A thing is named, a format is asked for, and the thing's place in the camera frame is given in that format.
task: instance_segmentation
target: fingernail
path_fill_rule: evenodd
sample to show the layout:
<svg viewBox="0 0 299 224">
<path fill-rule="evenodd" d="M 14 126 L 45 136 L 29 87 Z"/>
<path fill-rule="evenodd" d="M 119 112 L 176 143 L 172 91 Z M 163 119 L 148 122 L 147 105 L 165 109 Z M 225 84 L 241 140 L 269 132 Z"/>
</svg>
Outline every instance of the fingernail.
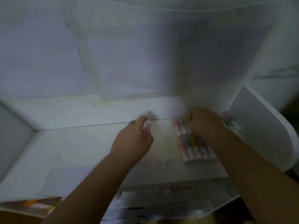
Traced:
<svg viewBox="0 0 299 224">
<path fill-rule="evenodd" d="M 184 119 L 187 121 L 187 122 L 191 122 L 192 121 L 192 112 L 188 111 L 184 114 Z"/>
</svg>

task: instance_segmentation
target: hand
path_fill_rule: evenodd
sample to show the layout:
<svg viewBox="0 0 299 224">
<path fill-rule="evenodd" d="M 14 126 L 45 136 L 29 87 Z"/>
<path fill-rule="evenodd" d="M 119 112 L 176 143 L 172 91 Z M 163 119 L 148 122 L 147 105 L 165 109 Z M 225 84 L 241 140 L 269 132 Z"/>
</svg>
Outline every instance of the hand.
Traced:
<svg viewBox="0 0 299 224">
<path fill-rule="evenodd" d="M 146 120 L 146 117 L 140 117 L 122 129 L 116 136 L 109 155 L 132 166 L 138 163 L 154 141 L 151 132 L 144 137 L 143 126 Z"/>
<path fill-rule="evenodd" d="M 188 128 L 205 139 L 209 144 L 216 140 L 219 134 L 227 132 L 221 118 L 206 108 L 195 108 L 184 115 Z"/>
</svg>

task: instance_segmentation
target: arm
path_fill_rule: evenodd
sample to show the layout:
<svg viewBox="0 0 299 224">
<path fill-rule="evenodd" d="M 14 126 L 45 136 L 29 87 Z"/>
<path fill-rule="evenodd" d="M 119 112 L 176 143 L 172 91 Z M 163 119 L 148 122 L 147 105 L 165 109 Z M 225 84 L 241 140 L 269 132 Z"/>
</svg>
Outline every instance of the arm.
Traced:
<svg viewBox="0 0 299 224">
<path fill-rule="evenodd" d="M 213 148 L 257 223 L 299 223 L 299 185 L 265 160 L 208 109 L 197 108 L 187 126 Z"/>
<path fill-rule="evenodd" d="M 151 133 L 144 138 L 145 121 L 140 117 L 122 129 L 110 153 L 42 223 L 99 224 L 122 181 L 153 143 Z"/>
</svg>

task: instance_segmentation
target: white cabinet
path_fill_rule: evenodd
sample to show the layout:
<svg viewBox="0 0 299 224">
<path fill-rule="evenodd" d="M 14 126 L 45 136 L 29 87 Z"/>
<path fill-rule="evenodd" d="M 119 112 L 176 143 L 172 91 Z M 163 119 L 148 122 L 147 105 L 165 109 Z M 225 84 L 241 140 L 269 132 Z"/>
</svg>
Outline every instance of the white cabinet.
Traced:
<svg viewBox="0 0 299 224">
<path fill-rule="evenodd" d="M 296 162 L 297 134 L 253 89 L 244 86 L 229 112 L 242 128 L 241 137 L 279 169 L 285 171 Z M 108 154 L 116 134 L 125 126 L 122 123 L 35 132 L 0 183 L 0 201 L 67 196 Z M 153 121 L 152 134 L 152 148 L 125 178 L 120 187 L 124 193 L 117 204 L 110 205 L 105 221 L 130 216 L 128 207 L 145 207 L 153 217 L 153 207 L 167 208 L 176 203 L 186 203 L 187 207 L 195 204 L 194 211 L 200 211 L 191 214 L 199 217 L 199 213 L 206 214 L 238 196 L 219 161 L 181 162 L 170 119 Z M 170 187 L 179 188 L 168 194 Z M 119 214 L 124 214 L 120 209 L 129 212 L 111 217 L 110 209 Z"/>
</svg>

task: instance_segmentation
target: forearm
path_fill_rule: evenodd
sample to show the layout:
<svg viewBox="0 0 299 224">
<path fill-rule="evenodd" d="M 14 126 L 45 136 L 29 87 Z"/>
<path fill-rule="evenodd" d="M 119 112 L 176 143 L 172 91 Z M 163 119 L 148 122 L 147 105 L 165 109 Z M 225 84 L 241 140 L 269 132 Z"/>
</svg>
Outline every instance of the forearm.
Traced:
<svg viewBox="0 0 299 224">
<path fill-rule="evenodd" d="M 294 181 L 229 130 L 208 143 L 257 223 L 299 223 L 299 186 Z"/>
<path fill-rule="evenodd" d="M 132 164 L 106 156 L 44 221 L 99 224 Z"/>
</svg>

